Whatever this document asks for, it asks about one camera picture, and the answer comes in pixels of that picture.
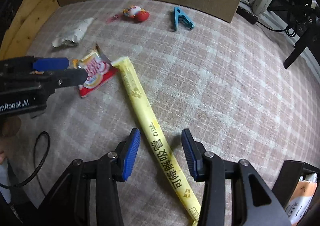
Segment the person's left hand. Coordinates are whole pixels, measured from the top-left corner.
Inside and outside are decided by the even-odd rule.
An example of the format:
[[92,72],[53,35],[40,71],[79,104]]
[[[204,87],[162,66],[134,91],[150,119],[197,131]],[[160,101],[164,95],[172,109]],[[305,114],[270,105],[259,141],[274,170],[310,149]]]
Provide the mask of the person's left hand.
[[[1,118],[1,139],[4,138],[11,138],[15,136],[21,127],[21,119],[18,116],[9,117],[9,118]],[[7,156],[6,153],[1,147],[1,153],[0,153],[0,164],[2,165],[4,161],[6,160]]]

